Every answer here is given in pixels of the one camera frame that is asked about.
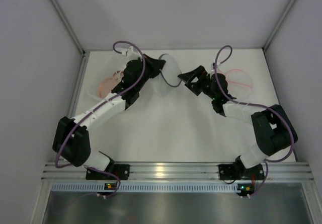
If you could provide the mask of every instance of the white wall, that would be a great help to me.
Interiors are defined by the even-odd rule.
[[[0,222],[28,223],[80,54],[48,0],[0,0]]]
[[[289,0],[58,0],[85,49],[262,47]]]
[[[322,194],[322,0],[299,0],[268,50],[278,95],[294,124],[300,159]]]

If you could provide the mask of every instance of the metal grate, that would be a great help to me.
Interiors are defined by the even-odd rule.
[[[73,183],[56,182],[53,183],[51,191],[69,192],[111,192],[105,189],[105,183]],[[221,183],[122,183],[119,192],[158,192],[158,193],[235,193],[237,184]]]

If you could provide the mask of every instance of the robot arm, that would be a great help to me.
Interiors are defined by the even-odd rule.
[[[238,176],[244,175],[248,169],[259,165],[267,157],[290,146],[289,133],[278,117],[261,107],[228,101],[219,89],[215,75],[211,76],[203,66],[199,66],[191,72],[180,74],[178,77],[195,95],[198,96],[203,92],[209,96],[216,113],[241,120],[254,128],[256,143],[235,160],[234,172],[238,172]],[[224,92],[233,98],[228,94],[228,83],[225,76],[218,73],[218,79]],[[274,105],[271,109],[275,110],[287,122],[291,128],[294,142],[296,142],[296,132],[283,108],[280,105]]]
[[[115,97],[139,79],[143,70],[141,58],[127,63],[122,81],[100,103],[74,118],[63,117],[59,121],[53,144],[55,152],[59,152],[68,134],[80,123],[68,139],[61,156],[76,167],[84,165],[100,171],[110,171],[114,161],[104,153],[91,149],[88,131],[101,126],[115,114],[128,109],[138,99],[139,92],[144,84],[149,79],[158,76],[166,63],[165,60],[153,59],[147,55],[144,55],[144,59],[146,63],[144,74],[132,89]],[[90,117],[84,120],[84,117],[88,114],[91,114]]]

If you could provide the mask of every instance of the white table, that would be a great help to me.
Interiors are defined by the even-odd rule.
[[[217,51],[147,50],[144,53],[154,58],[169,53],[185,73],[199,65],[210,71]],[[97,103],[86,90],[90,75],[106,62],[110,54],[110,51],[90,53],[77,115]],[[233,68],[242,69],[253,78],[249,101],[268,106],[278,103],[261,49],[234,50],[220,69],[227,71]],[[216,114],[207,96],[195,96],[184,84],[167,97],[159,98],[152,86],[146,83],[133,106],[90,132],[90,140],[92,148],[116,161],[231,162],[254,144],[255,135],[250,125]],[[271,159],[279,159],[287,152],[288,149],[282,150]],[[294,155],[287,161],[295,161]]]

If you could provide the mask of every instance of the gray floor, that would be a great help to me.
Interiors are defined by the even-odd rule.
[[[266,184],[252,199],[235,194],[118,193],[110,199],[52,192],[43,224],[312,223],[301,185]]]

